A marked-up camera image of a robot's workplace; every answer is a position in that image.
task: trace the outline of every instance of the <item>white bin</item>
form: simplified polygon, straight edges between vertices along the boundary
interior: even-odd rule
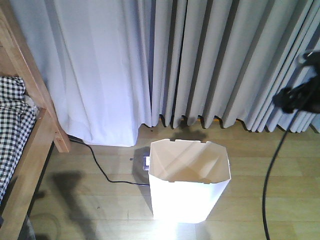
[[[231,179],[224,146],[163,139],[151,143],[149,181],[154,219],[206,220]]]

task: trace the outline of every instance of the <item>power cord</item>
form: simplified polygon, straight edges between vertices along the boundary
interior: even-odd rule
[[[269,230],[268,230],[268,223],[267,223],[267,217],[266,217],[266,195],[267,195],[267,187],[268,187],[268,180],[269,180],[269,176],[272,170],[272,167],[276,161],[276,158],[278,156],[278,153],[280,151],[280,148],[282,146],[282,144],[284,143],[284,140],[290,130],[290,128],[292,127],[293,123],[295,122],[299,112],[305,108],[307,102],[311,99],[311,97],[313,96],[313,94],[317,91],[317,89],[320,88],[320,78],[317,76],[314,79],[312,79],[311,82],[312,86],[311,86],[311,90],[310,92],[306,95],[306,97],[304,99],[301,99],[301,102],[299,103],[299,106],[297,108],[297,111],[295,112],[289,126],[287,127],[286,131],[284,132],[274,154],[273,157],[271,159],[271,162],[269,164],[268,170],[266,172],[265,175],[265,179],[264,179],[264,185],[263,185],[263,193],[262,193],[262,220],[263,220],[263,227],[264,227],[264,233],[265,233],[265,238],[267,240],[270,240],[270,235],[269,235]]]
[[[150,186],[150,184],[146,184],[146,183],[136,183],[136,182],[131,182],[131,181],[112,181],[108,178],[107,174],[105,173],[105,171],[102,169],[102,167],[100,166],[100,164],[98,163],[97,161],[97,158],[95,156],[95,153],[94,153],[94,150],[92,149],[91,146],[89,146],[88,144],[84,143],[84,142],[81,142],[81,141],[78,141],[78,140],[74,140],[72,138],[69,138],[71,142],[73,143],[77,143],[77,144],[82,144],[82,145],[85,145],[87,146],[90,150],[91,150],[91,153],[92,153],[92,156],[93,156],[93,159],[94,159],[94,162],[95,164],[98,166],[98,168],[100,169],[101,173],[105,176],[105,178],[110,182],[110,183],[121,183],[121,184],[131,184],[131,185],[139,185],[139,186]]]

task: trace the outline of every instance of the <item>bedsheet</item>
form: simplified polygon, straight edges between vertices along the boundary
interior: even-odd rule
[[[36,122],[20,77],[0,77],[0,203]]]

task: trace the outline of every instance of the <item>white curtain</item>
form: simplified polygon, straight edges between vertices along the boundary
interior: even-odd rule
[[[272,96],[313,75],[295,59],[320,49],[319,0],[10,0],[70,135],[133,146],[159,115],[176,128],[242,120],[286,128]],[[320,128],[300,113],[290,129]]]
[[[174,128],[182,116],[188,125],[202,116],[206,128],[219,117],[225,128],[240,119],[251,131],[286,129],[292,115],[275,109],[272,97],[289,81],[309,79],[295,59],[320,49],[319,6],[318,0],[157,1],[152,124],[162,114],[166,125],[173,117]],[[291,131],[317,125],[314,117],[301,113]]]

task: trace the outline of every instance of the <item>floor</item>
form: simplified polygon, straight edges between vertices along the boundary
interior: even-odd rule
[[[148,182],[142,157],[160,139],[212,141],[227,147],[232,180],[206,221],[153,220],[150,189],[109,183],[90,150],[72,143],[70,153],[54,149],[30,219],[37,240],[263,240],[264,176],[283,131],[255,133],[241,122],[222,129],[214,122],[190,127],[139,129],[133,147],[93,146],[112,180]],[[289,133],[268,185],[267,220],[272,240],[318,240],[320,236],[320,134]]]

